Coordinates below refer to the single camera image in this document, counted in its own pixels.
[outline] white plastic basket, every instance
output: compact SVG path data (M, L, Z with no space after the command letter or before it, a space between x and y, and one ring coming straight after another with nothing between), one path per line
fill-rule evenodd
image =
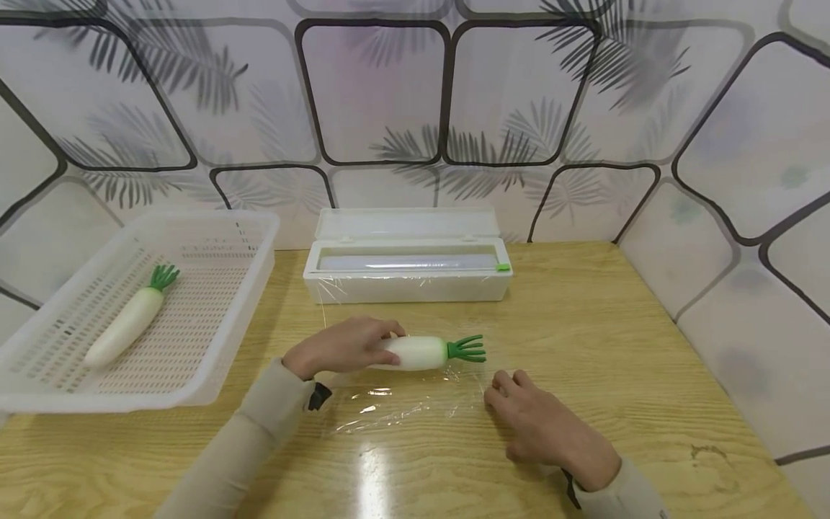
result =
M274 266L280 219L251 211L147 213L121 229L0 348L0 411L125 413L210 404ZM153 324L89 370L92 343L153 268L181 270Z

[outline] wall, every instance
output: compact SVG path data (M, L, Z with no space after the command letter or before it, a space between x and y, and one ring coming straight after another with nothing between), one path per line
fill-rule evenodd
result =
M272 211L298 248L323 207L487 204L507 241L618 242L830 517L828 15L0 0L0 341L144 211Z

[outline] hand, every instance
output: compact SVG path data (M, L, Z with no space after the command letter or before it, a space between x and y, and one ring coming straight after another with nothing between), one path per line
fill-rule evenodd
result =
M561 467L587 492L607 487L617 476L622 460L611 443L524 371L512 378L497 371L484 401L515 431L507 445L509 459Z
M288 350L282 364L303 380L313 379L320 371L349 373L372 364L400 364L397 355L375 347L392 333L398 337L407 334L397 321L351 317Z

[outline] plastic wrap roll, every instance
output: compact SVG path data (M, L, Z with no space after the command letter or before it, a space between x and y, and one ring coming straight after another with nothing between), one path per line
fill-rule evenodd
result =
M320 259L320 270L332 272L380 272L392 270L495 269L496 264L496 256L492 254L328 256Z

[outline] wood grain surface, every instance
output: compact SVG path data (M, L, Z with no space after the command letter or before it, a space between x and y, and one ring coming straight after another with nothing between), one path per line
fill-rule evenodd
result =
M0 430L0 517L150 517L268 360L366 313L482 333L485 365L328 377L334 396L266 460L239 517L581 517L561 472L515 466L481 403L523 368L637 463L673 517L810 517L694 350L608 243L514 245L498 303L315 306L306 252L276 267L215 404L27 416Z

